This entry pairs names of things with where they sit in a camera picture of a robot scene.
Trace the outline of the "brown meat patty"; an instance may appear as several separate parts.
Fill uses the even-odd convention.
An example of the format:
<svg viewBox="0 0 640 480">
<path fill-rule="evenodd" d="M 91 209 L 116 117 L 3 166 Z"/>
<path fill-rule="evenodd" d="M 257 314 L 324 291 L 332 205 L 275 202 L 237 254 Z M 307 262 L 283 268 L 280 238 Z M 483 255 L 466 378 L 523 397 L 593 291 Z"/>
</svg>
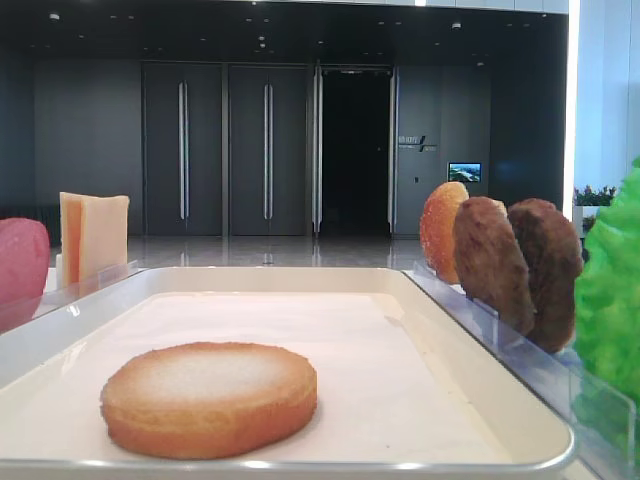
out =
<svg viewBox="0 0 640 480">
<path fill-rule="evenodd" d="M 529 270 L 504 205 L 476 196 L 459 207 L 453 226 L 454 265 L 468 297 L 492 307 L 525 336 L 534 327 Z"/>
<path fill-rule="evenodd" d="M 548 353 L 562 350 L 575 330 L 575 280 L 582 247 L 572 223 L 546 200 L 529 198 L 508 209 L 529 268 L 535 324 L 527 338 Z"/>
</svg>

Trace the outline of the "dark double door left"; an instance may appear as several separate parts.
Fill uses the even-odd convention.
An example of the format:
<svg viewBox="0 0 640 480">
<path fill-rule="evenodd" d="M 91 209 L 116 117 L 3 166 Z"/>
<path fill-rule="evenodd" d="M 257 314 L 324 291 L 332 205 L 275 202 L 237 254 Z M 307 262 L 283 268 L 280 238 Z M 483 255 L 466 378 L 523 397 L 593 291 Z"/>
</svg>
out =
<svg viewBox="0 0 640 480">
<path fill-rule="evenodd" d="M 146 228 L 222 234 L 222 78 L 211 64 L 144 65 Z"/>
</svg>

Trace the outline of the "round bread slice in tray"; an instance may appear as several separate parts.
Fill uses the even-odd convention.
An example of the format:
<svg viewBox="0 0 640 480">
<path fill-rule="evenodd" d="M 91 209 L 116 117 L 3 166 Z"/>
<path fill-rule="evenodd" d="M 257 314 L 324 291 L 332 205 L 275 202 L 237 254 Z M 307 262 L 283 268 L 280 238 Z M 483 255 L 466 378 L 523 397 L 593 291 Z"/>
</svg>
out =
<svg viewBox="0 0 640 480">
<path fill-rule="evenodd" d="M 218 459 L 303 429 L 316 411 L 317 373 L 282 347 L 196 342 L 132 358 L 109 378 L 100 401 L 108 435 L 123 449 Z"/>
</svg>

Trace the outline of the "dark double door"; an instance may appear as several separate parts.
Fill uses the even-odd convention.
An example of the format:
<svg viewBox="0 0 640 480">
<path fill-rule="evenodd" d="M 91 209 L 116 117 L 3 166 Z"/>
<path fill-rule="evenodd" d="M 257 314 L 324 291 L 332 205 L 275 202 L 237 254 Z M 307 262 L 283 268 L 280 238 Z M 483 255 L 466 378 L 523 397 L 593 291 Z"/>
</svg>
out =
<svg viewBox="0 0 640 480">
<path fill-rule="evenodd" d="M 230 68 L 230 229 L 306 233 L 306 100 L 302 68 Z"/>
<path fill-rule="evenodd" d="M 222 78 L 211 64 L 144 65 L 146 228 L 222 234 Z"/>
</svg>

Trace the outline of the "green lettuce leaf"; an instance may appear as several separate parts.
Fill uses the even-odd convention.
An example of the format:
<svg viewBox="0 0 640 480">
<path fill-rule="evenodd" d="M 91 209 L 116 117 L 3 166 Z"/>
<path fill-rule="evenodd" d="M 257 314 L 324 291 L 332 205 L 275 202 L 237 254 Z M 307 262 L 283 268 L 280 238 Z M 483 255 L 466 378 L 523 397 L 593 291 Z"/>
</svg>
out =
<svg viewBox="0 0 640 480">
<path fill-rule="evenodd" d="M 586 235 L 575 284 L 576 341 L 588 382 L 577 413 L 639 458 L 639 160 Z"/>
</svg>

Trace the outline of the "left clear acrylic rack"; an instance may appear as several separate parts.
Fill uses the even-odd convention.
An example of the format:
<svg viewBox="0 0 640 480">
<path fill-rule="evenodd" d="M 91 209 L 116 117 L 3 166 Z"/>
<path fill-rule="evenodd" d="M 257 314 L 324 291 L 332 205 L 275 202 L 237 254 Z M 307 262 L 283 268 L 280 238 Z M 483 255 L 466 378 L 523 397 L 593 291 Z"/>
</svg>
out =
<svg viewBox="0 0 640 480">
<path fill-rule="evenodd" d="M 134 260 L 125 265 L 109 267 L 93 277 L 68 287 L 45 292 L 32 299 L 4 305 L 1 307 L 1 333 L 4 334 L 46 313 L 70 305 L 87 295 L 128 278 L 138 270 L 138 262 Z"/>
</svg>

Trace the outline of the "small wall screen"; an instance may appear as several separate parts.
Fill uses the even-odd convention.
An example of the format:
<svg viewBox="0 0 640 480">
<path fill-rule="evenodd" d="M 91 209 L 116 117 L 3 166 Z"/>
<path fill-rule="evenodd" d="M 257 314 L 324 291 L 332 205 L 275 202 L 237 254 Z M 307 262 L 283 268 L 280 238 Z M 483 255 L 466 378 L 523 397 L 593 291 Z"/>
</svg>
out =
<svg viewBox="0 0 640 480">
<path fill-rule="evenodd" d="M 481 163 L 452 163 L 448 164 L 448 180 L 450 182 L 480 183 L 482 179 Z"/>
</svg>

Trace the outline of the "red tomato slice inner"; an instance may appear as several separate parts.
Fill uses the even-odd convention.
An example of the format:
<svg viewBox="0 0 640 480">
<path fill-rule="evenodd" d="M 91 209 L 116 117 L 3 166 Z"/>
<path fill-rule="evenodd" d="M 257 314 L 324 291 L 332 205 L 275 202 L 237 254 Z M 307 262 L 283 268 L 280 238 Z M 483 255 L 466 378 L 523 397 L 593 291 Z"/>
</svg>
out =
<svg viewBox="0 0 640 480">
<path fill-rule="evenodd" d="M 50 260 L 49 236 L 39 221 L 1 221 L 1 304 L 39 297 Z"/>
</svg>

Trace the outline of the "dark double door middle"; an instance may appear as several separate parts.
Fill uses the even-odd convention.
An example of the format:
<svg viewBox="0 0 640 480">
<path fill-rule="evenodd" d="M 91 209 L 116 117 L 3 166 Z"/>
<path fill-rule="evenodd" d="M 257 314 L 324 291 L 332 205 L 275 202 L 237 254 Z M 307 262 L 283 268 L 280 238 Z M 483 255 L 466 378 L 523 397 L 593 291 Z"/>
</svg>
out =
<svg viewBox="0 0 640 480">
<path fill-rule="evenodd" d="M 306 233 L 306 100 L 302 68 L 230 68 L 230 229 Z"/>
</svg>

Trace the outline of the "flower planter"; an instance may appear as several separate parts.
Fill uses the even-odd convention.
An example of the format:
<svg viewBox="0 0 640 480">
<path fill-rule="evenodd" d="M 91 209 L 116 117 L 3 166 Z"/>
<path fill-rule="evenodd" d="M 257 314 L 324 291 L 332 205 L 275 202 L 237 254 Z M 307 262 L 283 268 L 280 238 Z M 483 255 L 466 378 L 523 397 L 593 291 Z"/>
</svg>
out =
<svg viewBox="0 0 640 480">
<path fill-rule="evenodd" d="M 583 189 L 574 189 L 575 206 L 609 206 L 617 193 L 615 186 L 594 188 L 586 185 Z"/>
</svg>

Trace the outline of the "clear acrylic rack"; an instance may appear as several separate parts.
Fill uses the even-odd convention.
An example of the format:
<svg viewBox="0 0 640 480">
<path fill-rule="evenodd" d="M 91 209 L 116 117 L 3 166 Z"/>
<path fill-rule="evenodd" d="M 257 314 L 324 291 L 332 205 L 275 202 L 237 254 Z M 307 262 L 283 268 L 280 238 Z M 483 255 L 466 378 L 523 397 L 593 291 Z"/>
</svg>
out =
<svg viewBox="0 0 640 480">
<path fill-rule="evenodd" d="M 68 287 L 45 292 L 32 299 L 4 305 L 1 307 L 1 333 L 4 334 L 46 313 L 70 305 L 87 295 L 128 278 L 138 270 L 138 262 L 134 260 L 125 265 L 109 267 L 93 277 Z"/>
<path fill-rule="evenodd" d="M 478 300 L 416 262 L 409 277 L 511 374 L 574 428 L 578 456 L 599 479 L 639 477 L 639 408 L 634 401 L 587 372 L 567 347 L 549 354 L 502 323 Z"/>
</svg>

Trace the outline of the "bun slice right inner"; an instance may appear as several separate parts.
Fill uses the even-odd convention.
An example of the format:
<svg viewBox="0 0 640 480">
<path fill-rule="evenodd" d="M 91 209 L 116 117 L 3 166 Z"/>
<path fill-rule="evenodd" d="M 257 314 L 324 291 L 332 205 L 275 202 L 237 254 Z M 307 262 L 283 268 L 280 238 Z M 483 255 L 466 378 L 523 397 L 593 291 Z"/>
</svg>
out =
<svg viewBox="0 0 640 480">
<path fill-rule="evenodd" d="M 468 198 L 462 183 L 445 182 L 429 195 L 420 218 L 420 243 L 426 263 L 448 284 L 459 282 L 454 265 L 453 226 L 460 205 Z"/>
</svg>

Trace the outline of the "brown meat patty outer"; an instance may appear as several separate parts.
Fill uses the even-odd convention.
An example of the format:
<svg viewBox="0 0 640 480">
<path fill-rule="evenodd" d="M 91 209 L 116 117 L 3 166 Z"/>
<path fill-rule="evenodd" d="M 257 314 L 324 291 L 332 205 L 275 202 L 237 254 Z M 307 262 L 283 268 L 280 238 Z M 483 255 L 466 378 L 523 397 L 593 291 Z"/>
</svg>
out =
<svg viewBox="0 0 640 480">
<path fill-rule="evenodd" d="M 548 353 L 562 350 L 575 330 L 575 280 L 582 247 L 572 223 L 546 200 L 529 198 L 508 209 L 529 268 L 535 324 L 527 338 Z"/>
</svg>

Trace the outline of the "right clear acrylic rack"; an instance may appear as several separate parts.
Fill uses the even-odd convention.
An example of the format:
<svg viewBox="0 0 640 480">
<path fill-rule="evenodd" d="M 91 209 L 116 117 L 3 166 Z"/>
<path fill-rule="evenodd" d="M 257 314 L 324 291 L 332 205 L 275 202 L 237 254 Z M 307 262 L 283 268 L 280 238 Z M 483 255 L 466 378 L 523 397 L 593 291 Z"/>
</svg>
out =
<svg viewBox="0 0 640 480">
<path fill-rule="evenodd" d="M 549 354 L 502 323 L 478 300 L 416 262 L 409 277 L 511 374 L 574 428 L 578 456 L 599 479 L 639 477 L 639 408 L 634 401 L 587 372 L 567 347 Z"/>
</svg>

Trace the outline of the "brown meat patty inner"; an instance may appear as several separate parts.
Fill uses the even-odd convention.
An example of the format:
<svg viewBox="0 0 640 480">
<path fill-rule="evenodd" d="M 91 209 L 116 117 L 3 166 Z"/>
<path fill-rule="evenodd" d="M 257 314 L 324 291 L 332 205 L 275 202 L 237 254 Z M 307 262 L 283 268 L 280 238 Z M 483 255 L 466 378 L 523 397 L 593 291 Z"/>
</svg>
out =
<svg viewBox="0 0 640 480">
<path fill-rule="evenodd" d="M 534 327 L 529 270 L 504 205 L 476 196 L 459 207 L 453 226 L 454 265 L 468 297 L 492 307 L 525 336 Z"/>
</svg>

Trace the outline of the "orange cheese slice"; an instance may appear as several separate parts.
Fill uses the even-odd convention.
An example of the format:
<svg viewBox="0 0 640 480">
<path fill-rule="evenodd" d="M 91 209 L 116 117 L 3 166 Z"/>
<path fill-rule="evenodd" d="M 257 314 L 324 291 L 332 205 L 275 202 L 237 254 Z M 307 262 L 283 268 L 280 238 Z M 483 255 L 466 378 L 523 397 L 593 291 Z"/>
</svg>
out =
<svg viewBox="0 0 640 480">
<path fill-rule="evenodd" d="M 79 281 L 82 205 L 78 194 L 61 192 L 59 197 L 62 248 L 62 286 L 67 287 Z"/>
</svg>

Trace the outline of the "pale yellow cheese slice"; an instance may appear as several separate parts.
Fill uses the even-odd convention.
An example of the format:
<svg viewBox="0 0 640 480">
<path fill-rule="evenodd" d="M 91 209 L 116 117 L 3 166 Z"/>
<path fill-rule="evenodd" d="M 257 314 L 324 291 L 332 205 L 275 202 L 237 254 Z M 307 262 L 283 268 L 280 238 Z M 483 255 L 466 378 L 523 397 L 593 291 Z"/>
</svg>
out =
<svg viewBox="0 0 640 480">
<path fill-rule="evenodd" d="M 96 276 L 128 259 L 129 197 L 82 196 L 79 280 Z"/>
</svg>

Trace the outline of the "white rectangular metal tray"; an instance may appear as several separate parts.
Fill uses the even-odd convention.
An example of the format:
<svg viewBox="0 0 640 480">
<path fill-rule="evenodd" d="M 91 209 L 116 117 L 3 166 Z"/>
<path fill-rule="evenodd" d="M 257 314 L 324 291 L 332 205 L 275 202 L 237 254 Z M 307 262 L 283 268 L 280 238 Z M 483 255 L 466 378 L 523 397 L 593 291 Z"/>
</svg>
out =
<svg viewBox="0 0 640 480">
<path fill-rule="evenodd" d="M 103 384 L 135 355 L 195 341 L 308 358 L 311 424 L 226 461 L 116 447 Z M 572 428 L 390 269 L 149 269 L 1 338 L 5 479 L 559 479 L 575 455 Z"/>
</svg>

